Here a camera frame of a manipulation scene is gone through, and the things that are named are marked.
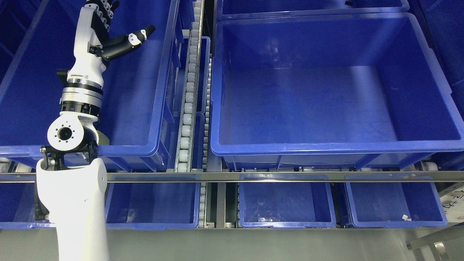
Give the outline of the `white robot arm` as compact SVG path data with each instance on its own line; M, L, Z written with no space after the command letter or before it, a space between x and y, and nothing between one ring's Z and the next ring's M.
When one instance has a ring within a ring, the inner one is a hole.
M59 117L37 163L38 198L55 224L60 261L111 260L104 217L107 171L97 158L102 86L58 70L63 83Z

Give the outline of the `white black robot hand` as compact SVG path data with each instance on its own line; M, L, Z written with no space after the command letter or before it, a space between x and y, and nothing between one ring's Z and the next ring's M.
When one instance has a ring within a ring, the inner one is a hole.
M103 87L103 73L110 61L138 49L155 31L154 25L110 38L109 30L118 0L87 0L80 9L74 39L75 63L66 74L65 84Z

